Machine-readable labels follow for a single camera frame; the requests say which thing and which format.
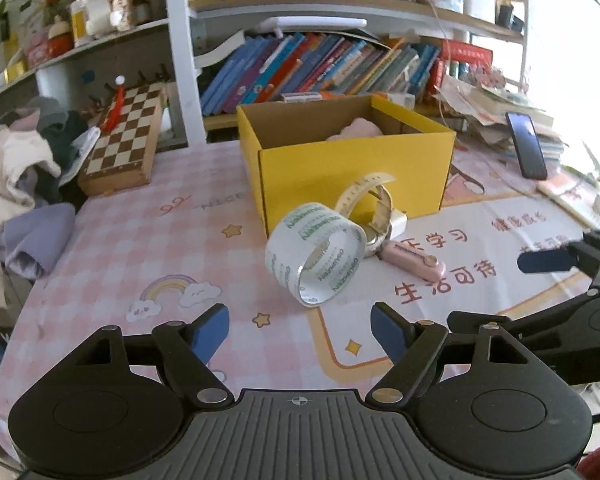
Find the pile of papers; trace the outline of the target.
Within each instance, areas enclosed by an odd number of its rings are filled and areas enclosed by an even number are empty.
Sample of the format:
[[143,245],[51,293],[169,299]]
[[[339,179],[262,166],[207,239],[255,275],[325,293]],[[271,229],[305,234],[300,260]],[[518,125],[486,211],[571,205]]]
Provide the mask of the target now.
[[500,90],[473,87],[447,77],[437,87],[435,97],[453,112],[466,117],[470,129],[488,146],[508,156],[516,155],[507,120],[509,113],[531,119],[545,158],[559,160],[566,148],[561,136],[554,131],[554,118],[545,110],[508,100]]

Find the row of books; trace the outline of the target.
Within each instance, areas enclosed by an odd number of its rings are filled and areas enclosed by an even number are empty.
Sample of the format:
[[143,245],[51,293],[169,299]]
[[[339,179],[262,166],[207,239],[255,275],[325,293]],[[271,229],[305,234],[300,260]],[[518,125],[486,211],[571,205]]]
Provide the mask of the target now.
[[447,75],[464,79],[493,66],[491,50],[427,36],[384,44],[353,32],[291,32],[245,36],[224,46],[228,52],[199,80],[204,117],[306,93],[419,101],[432,98]]

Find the cream wrist watch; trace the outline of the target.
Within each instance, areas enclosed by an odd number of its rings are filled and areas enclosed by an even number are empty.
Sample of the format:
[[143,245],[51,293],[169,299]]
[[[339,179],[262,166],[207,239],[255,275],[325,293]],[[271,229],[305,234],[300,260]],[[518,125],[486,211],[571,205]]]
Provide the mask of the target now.
[[386,172],[364,174],[339,196],[335,211],[355,221],[366,235],[365,256],[373,256],[391,234],[393,197],[388,184],[396,177]]

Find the white shelf post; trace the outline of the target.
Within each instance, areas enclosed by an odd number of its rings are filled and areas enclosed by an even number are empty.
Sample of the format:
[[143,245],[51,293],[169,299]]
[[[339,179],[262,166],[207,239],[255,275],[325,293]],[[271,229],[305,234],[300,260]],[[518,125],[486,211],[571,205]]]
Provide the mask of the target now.
[[188,0],[166,0],[172,61],[175,72],[181,120],[189,148],[207,143],[193,56]]

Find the pink utility knife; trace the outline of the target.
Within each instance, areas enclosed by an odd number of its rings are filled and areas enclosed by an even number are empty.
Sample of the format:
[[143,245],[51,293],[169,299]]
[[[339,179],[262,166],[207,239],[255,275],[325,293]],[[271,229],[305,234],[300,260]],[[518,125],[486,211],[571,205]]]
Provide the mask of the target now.
[[382,261],[396,266],[429,283],[437,283],[446,273],[445,263],[434,255],[411,248],[404,242],[389,240],[382,245],[378,256]]

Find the black smartphone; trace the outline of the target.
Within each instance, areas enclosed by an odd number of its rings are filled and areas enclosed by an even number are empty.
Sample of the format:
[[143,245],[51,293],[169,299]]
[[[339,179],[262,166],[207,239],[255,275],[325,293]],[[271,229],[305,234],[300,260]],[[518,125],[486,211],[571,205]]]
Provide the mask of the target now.
[[522,176],[528,180],[545,181],[548,170],[531,117],[509,112],[506,119]]

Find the yellow cardboard box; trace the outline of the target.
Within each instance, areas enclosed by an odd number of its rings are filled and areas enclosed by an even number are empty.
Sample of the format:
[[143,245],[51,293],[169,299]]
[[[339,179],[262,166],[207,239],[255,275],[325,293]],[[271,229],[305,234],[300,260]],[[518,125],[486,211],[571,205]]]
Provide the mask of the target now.
[[[355,118],[383,136],[328,141]],[[380,96],[238,107],[240,146],[265,232],[292,209],[318,202],[334,207],[357,178],[372,172],[396,177],[388,184],[394,208],[408,218],[442,206],[456,134]]]

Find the clear printed tape roll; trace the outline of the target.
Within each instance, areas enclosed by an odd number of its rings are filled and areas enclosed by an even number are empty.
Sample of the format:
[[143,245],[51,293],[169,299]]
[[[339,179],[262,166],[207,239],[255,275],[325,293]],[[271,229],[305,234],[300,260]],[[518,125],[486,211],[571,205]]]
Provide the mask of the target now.
[[352,281],[366,243],[356,223],[323,204],[306,203],[273,229],[265,266],[295,300],[313,308],[332,300]]

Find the white charger block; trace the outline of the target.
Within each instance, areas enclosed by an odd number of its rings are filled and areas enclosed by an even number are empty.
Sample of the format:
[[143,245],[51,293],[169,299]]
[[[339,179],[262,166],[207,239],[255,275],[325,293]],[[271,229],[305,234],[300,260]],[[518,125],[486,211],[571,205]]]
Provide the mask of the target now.
[[388,238],[390,240],[396,240],[396,238],[399,238],[406,231],[407,222],[408,218],[403,211],[393,209],[390,216],[390,229]]

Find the pile of clothes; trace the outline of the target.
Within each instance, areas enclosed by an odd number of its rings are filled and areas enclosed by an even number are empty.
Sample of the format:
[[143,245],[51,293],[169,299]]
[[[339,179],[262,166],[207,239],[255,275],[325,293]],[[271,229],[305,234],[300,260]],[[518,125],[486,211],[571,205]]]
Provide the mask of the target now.
[[0,118],[0,308],[7,307],[7,272],[36,281],[54,270],[76,222],[60,189],[101,136],[45,96]]

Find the red hanging ornament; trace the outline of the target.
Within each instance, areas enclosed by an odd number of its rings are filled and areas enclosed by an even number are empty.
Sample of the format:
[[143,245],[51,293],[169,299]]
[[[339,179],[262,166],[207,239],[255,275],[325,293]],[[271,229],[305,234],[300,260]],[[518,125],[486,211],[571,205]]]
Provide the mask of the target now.
[[112,101],[106,119],[100,127],[102,133],[111,133],[120,122],[125,95],[125,77],[119,75],[114,82],[116,83],[116,93],[114,93],[114,100]]

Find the wooden chess board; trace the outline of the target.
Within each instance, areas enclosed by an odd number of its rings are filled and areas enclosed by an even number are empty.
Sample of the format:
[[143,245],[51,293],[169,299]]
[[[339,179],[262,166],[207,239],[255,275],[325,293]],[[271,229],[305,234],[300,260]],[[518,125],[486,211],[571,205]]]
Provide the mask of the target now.
[[[99,129],[112,101],[99,118]],[[86,195],[119,192],[150,182],[165,104],[164,82],[134,88],[125,84],[120,122],[111,133],[100,130],[99,139],[79,172],[78,185]]]

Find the pink plush toy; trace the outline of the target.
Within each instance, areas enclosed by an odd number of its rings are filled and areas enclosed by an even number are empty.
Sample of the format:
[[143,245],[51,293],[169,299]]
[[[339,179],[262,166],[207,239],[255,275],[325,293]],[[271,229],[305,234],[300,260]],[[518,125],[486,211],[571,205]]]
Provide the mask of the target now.
[[329,136],[328,141],[372,139],[378,136],[383,136],[383,132],[377,125],[365,118],[358,117],[339,133]]

